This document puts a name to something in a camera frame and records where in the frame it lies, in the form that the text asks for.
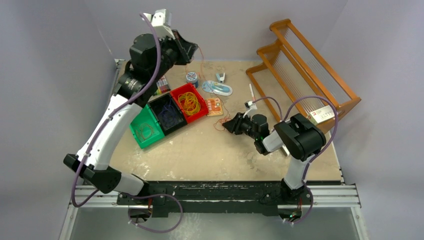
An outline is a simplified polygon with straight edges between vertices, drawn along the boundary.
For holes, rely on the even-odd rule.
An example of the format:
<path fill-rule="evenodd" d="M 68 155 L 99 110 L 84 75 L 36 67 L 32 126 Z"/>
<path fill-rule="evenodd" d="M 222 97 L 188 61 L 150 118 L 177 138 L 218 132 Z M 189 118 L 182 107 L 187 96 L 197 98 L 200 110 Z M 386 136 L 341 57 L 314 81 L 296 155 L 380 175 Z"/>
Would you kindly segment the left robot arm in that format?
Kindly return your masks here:
<path fill-rule="evenodd" d="M 137 36 L 103 117 L 84 146 L 76 154 L 67 154 L 63 163 L 102 193 L 124 192 L 136 204 L 146 203 L 149 191 L 145 181 L 112 168 L 112 154 L 130 123 L 156 92 L 157 81 L 173 66 L 191 63 L 198 47 L 177 30 L 161 39 L 151 33 Z"/>

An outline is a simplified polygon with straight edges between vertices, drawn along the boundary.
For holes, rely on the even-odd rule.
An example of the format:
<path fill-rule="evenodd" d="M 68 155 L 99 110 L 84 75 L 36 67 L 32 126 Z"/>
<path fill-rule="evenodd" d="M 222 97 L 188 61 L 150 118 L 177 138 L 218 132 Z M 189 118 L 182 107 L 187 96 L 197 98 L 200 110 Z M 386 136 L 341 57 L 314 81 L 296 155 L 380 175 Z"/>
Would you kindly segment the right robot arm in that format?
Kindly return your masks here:
<path fill-rule="evenodd" d="M 325 134 L 302 114 L 293 115 L 288 122 L 281 121 L 270 131 L 267 117 L 237 113 L 222 125 L 234 135 L 247 135 L 254 140 L 256 150 L 266 156 L 283 147 L 290 156 L 289 167 L 281 180 L 280 196 L 288 204 L 300 198 L 306 188 L 305 178 L 311 161 L 328 145 Z"/>

